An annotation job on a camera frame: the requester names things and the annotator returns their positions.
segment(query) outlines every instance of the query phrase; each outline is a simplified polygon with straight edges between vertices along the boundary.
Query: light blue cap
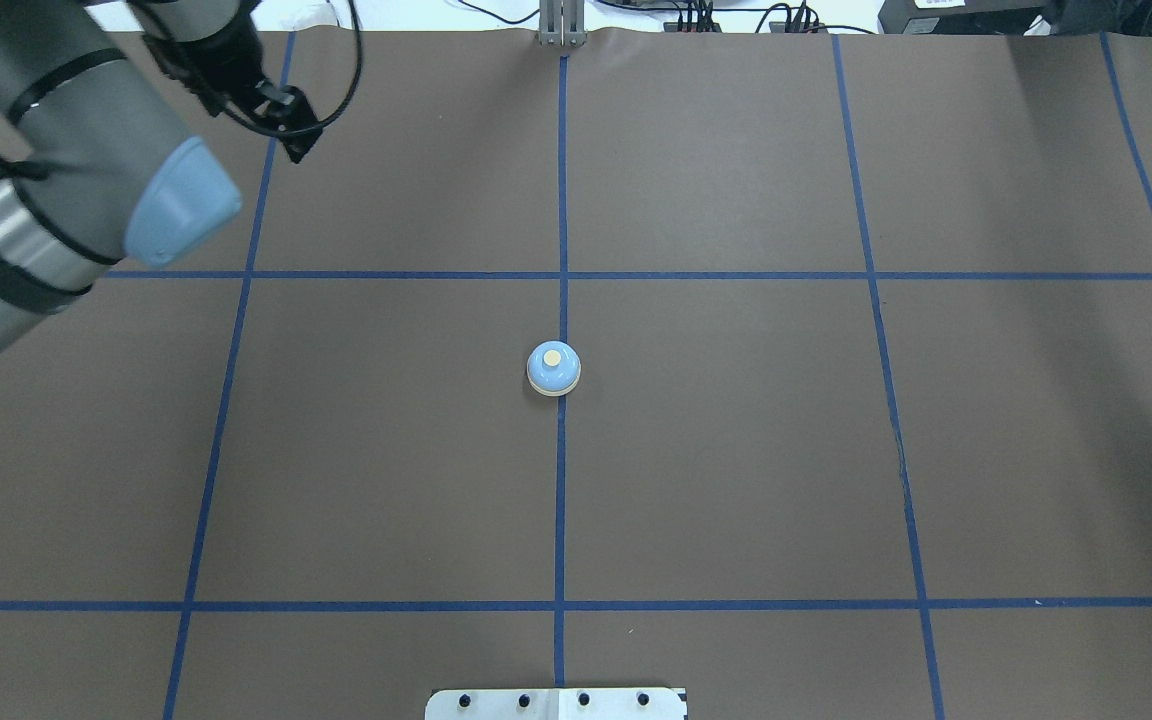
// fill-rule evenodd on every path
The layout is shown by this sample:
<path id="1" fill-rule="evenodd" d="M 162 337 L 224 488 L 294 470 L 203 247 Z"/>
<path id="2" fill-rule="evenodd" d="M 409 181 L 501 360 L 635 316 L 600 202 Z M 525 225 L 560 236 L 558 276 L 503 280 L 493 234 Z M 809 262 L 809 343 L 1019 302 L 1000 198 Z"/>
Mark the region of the light blue cap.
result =
<path id="1" fill-rule="evenodd" d="M 526 380 L 540 395 L 567 395 L 579 381 L 579 355 L 566 342 L 540 342 L 526 357 Z"/>
<path id="2" fill-rule="evenodd" d="M 123 250 L 160 268 L 202 245 L 234 219 L 243 199 L 200 137 L 172 151 L 127 225 Z"/>

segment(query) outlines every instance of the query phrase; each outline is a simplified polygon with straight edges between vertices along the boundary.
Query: small round container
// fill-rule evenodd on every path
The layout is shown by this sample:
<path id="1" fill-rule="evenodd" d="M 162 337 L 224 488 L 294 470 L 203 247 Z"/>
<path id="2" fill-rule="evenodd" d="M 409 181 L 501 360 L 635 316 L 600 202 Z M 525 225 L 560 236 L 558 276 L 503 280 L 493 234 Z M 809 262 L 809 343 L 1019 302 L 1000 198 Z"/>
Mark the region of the small round container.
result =
<path id="1" fill-rule="evenodd" d="M 540 342 L 526 357 L 526 381 L 540 395 L 567 395 L 579 382 L 579 355 L 566 342 Z"/>

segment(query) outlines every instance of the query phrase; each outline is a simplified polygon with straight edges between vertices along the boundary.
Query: white mounting plate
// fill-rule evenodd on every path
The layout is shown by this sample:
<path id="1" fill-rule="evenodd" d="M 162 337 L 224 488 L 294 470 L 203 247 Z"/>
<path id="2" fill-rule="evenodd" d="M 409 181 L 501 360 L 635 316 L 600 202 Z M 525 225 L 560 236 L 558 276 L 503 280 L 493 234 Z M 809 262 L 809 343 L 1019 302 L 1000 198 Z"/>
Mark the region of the white mounting plate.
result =
<path id="1" fill-rule="evenodd" d="M 641 694 L 646 705 L 639 704 Z M 588 696 L 586 705 L 581 696 Z M 465 707 L 462 697 L 468 698 Z M 439 691 L 425 705 L 425 720 L 687 720 L 685 698 L 685 689 L 677 688 Z"/>

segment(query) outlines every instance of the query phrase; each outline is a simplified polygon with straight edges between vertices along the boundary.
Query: white bracket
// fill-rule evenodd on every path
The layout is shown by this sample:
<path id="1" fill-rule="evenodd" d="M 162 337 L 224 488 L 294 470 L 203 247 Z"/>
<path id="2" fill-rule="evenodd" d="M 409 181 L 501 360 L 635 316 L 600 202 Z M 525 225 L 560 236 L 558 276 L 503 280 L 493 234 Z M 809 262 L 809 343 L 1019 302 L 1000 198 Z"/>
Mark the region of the white bracket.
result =
<path id="1" fill-rule="evenodd" d="M 579 47 L 585 37 L 585 0 L 540 0 L 540 45 Z"/>
<path id="2" fill-rule="evenodd" d="M 439 691 L 425 720 L 687 720 L 677 688 L 516 689 Z"/>

